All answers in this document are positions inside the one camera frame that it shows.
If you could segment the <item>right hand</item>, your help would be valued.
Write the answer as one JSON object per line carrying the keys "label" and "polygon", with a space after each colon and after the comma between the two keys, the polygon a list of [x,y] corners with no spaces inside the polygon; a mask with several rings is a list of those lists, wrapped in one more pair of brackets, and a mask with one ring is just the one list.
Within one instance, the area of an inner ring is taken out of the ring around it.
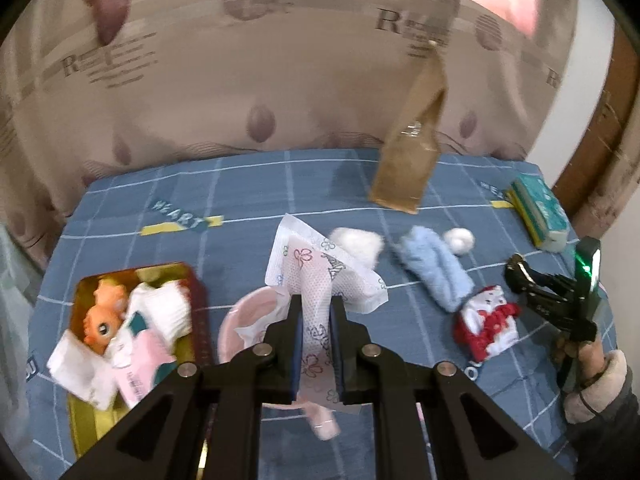
{"label": "right hand", "polygon": [[552,350],[558,370],[556,382],[562,393],[582,390],[593,385],[606,369],[602,340],[575,342],[559,336]]}

